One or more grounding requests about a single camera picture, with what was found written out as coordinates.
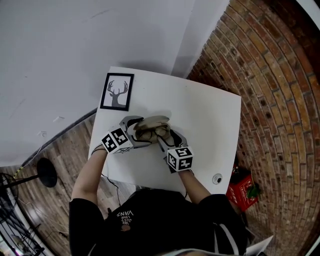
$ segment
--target metal stand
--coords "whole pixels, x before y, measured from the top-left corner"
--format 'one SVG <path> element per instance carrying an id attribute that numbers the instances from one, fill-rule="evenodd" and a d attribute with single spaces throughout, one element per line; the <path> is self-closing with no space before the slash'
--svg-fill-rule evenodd
<path id="1" fill-rule="evenodd" d="M 17 180 L 6 185 L 0 186 L 0 190 L 5 190 L 14 186 L 17 186 L 22 183 L 26 183 L 32 181 L 34 179 L 40 178 L 40 181 L 47 188 L 53 188 L 57 184 L 57 172 L 52 164 L 52 162 L 47 158 L 41 158 L 36 164 L 37 175 L 23 178 L 21 180 Z"/>

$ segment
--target red box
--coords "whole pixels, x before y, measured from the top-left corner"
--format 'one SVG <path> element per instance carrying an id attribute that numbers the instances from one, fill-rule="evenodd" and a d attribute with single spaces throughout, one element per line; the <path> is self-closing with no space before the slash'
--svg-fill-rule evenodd
<path id="1" fill-rule="evenodd" d="M 230 182 L 226 192 L 228 199 L 239 206 L 243 212 L 258 201 L 258 197 L 247 198 L 247 190 L 251 186 L 252 179 L 251 175 L 248 174 L 237 183 Z"/>

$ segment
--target white table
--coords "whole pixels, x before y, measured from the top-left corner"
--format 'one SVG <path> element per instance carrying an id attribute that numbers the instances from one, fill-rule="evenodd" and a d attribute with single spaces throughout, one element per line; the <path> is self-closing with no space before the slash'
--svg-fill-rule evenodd
<path id="1" fill-rule="evenodd" d="M 109 73 L 134 74 L 129 111 L 100 109 L 99 102 L 89 155 L 107 130 L 125 116 L 167 116 L 171 128 L 184 135 L 192 147 L 194 175 L 212 194 L 225 194 L 236 155 L 241 97 L 149 71 L 112 66 Z M 109 154 L 102 173 L 119 182 L 184 193 L 179 175 L 170 173 L 163 157 L 158 144 Z M 214 184 L 213 176 L 218 173 L 222 181 Z"/>

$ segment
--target person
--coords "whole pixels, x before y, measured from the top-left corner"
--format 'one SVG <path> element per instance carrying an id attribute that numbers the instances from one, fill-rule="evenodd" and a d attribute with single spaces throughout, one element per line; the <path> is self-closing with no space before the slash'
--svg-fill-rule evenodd
<path id="1" fill-rule="evenodd" d="M 97 190 L 107 154 L 103 146 L 96 148 L 76 179 L 69 203 L 73 256 L 246 252 L 245 225 L 227 197 L 210 194 L 190 170 L 172 175 L 179 175 L 191 202 L 179 192 L 142 189 L 104 220 Z"/>

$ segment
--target wooden floor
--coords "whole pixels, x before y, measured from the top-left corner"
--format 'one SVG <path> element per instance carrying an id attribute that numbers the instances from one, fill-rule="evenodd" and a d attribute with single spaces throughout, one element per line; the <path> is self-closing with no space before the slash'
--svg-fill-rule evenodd
<path id="1" fill-rule="evenodd" d="M 69 201 L 76 178 L 88 159 L 89 144 L 95 114 L 73 127 L 43 149 L 16 177 L 26 178 L 37 174 L 40 158 L 48 158 L 55 166 L 58 181 L 47 188 L 35 179 L 18 186 L 18 203 L 30 222 L 37 226 L 40 238 L 52 252 L 59 256 L 70 255 L 69 240 L 59 232 L 69 235 Z M 0 172 L 13 175 L 20 166 L 0 167 Z M 119 199 L 123 203 L 135 190 L 134 185 L 119 183 Z M 101 178 L 98 189 L 98 206 L 106 218 L 107 208 L 119 206 L 116 187 Z"/>

